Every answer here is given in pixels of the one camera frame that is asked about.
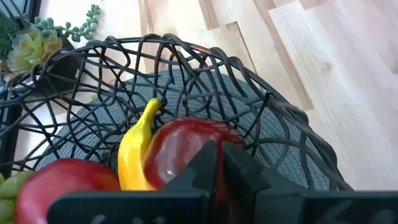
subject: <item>black wire basket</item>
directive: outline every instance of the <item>black wire basket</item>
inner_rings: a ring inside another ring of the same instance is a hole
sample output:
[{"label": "black wire basket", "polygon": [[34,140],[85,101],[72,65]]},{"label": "black wire basket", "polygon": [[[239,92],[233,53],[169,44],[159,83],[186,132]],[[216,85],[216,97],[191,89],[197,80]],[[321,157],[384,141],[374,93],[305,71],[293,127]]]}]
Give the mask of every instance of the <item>black wire basket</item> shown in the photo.
[{"label": "black wire basket", "polygon": [[[123,55],[124,62],[110,54]],[[66,60],[79,61],[75,78],[53,73]],[[72,83],[73,88],[60,91],[54,80]],[[51,91],[40,89],[44,81]],[[163,107],[153,131],[177,117],[222,121],[240,132],[252,157],[296,184],[315,190],[351,189],[337,168],[333,148],[312,131],[300,108],[237,57],[228,57],[216,47],[183,42],[172,34],[108,37],[80,49],[59,50],[44,65],[7,83],[7,91],[9,97],[0,101],[0,109],[19,108],[22,115],[2,123],[0,139],[9,141],[10,133],[23,131],[41,134],[43,140],[22,159],[3,160],[2,170],[39,170],[64,157],[115,169],[123,134],[147,101],[158,97]],[[52,122],[42,123],[38,110],[46,111]],[[63,121],[57,119],[61,113]],[[27,118],[34,122],[24,122]],[[43,147],[44,152],[37,155]]]}]

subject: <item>yellow banana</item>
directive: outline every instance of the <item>yellow banana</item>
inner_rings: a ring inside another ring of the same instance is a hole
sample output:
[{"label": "yellow banana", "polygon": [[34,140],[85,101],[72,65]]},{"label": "yellow banana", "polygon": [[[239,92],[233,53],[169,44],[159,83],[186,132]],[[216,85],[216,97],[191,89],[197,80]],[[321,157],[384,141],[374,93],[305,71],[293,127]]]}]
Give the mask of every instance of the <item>yellow banana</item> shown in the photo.
[{"label": "yellow banana", "polygon": [[121,190],[153,190],[146,181],[143,165],[152,139],[150,128],[161,104],[160,99],[149,100],[138,122],[122,138],[118,152],[118,176]]}]

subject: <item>light wood floor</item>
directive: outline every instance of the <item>light wood floor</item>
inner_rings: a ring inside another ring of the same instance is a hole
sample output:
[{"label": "light wood floor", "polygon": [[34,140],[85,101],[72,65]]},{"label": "light wood floor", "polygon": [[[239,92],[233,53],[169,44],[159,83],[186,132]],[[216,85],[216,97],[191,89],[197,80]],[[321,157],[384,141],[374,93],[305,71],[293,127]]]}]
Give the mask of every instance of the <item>light wood floor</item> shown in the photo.
[{"label": "light wood floor", "polygon": [[82,24],[92,3],[97,39],[173,33],[241,58],[307,112],[349,184],[398,189],[396,0],[42,0],[41,15]]}]

